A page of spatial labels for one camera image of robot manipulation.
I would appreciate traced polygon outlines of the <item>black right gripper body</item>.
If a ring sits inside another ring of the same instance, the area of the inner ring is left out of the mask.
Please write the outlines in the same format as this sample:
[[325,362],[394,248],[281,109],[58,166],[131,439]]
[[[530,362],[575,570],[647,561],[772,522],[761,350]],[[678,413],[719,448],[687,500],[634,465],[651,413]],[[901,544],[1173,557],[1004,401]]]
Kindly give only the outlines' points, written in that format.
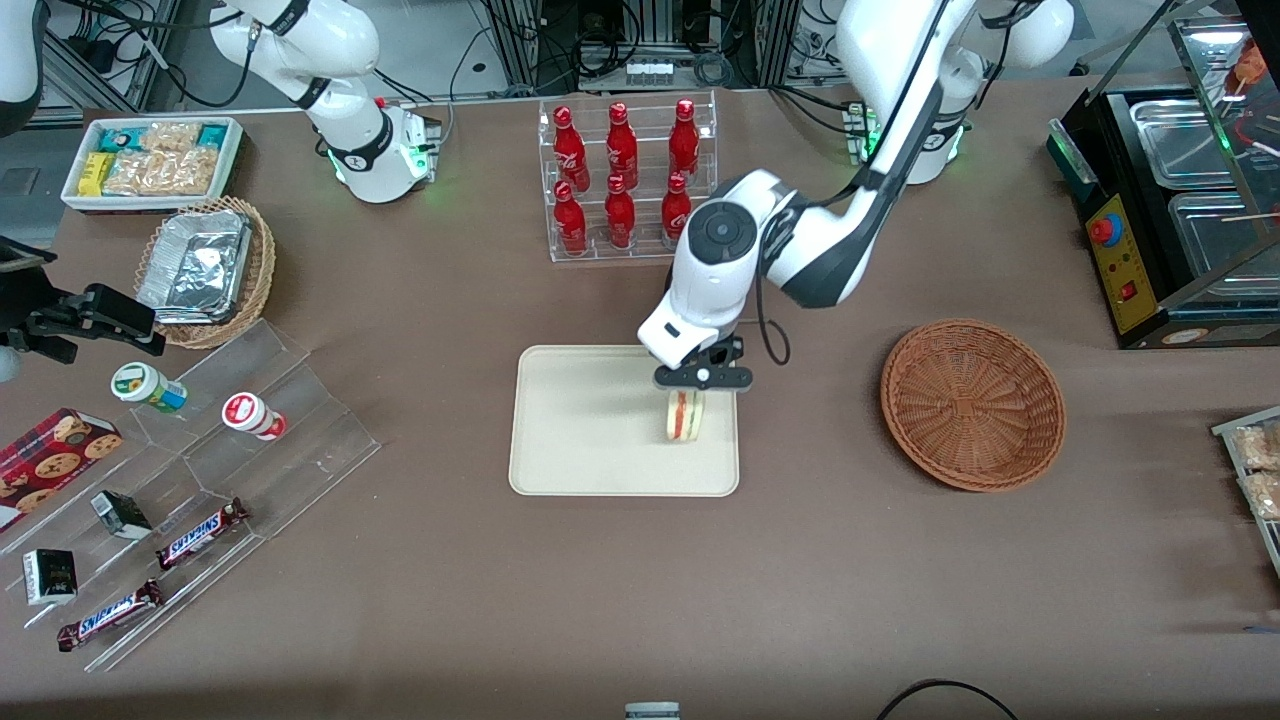
[[59,290],[45,266],[55,252],[1,237],[3,347],[73,364],[78,346],[67,340],[82,329],[83,297]]

